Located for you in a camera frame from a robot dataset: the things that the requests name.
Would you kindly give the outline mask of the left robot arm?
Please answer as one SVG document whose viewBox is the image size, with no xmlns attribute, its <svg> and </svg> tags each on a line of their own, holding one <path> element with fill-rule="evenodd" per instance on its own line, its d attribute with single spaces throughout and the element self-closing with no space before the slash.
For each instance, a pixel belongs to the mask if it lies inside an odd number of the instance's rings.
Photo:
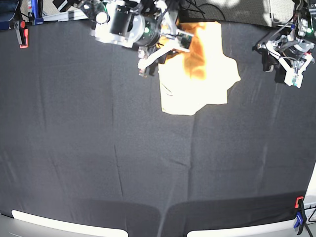
<svg viewBox="0 0 316 237">
<path fill-rule="evenodd" d="M 295 0 L 293 15 L 269 37 L 265 48 L 285 71 L 298 78 L 314 61 L 312 50 L 316 46 L 316 2 Z"/>
</svg>

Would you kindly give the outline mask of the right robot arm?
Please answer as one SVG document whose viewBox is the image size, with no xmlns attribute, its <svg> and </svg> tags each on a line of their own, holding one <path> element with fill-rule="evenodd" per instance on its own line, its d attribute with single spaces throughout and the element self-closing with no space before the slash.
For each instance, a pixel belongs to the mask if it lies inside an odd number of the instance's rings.
<svg viewBox="0 0 316 237">
<path fill-rule="evenodd" d="M 193 34 L 177 26 L 172 0 L 77 0 L 74 7 L 93 22 L 92 34 L 102 43 L 137 48 L 143 77 L 174 51 L 189 52 Z"/>
</svg>

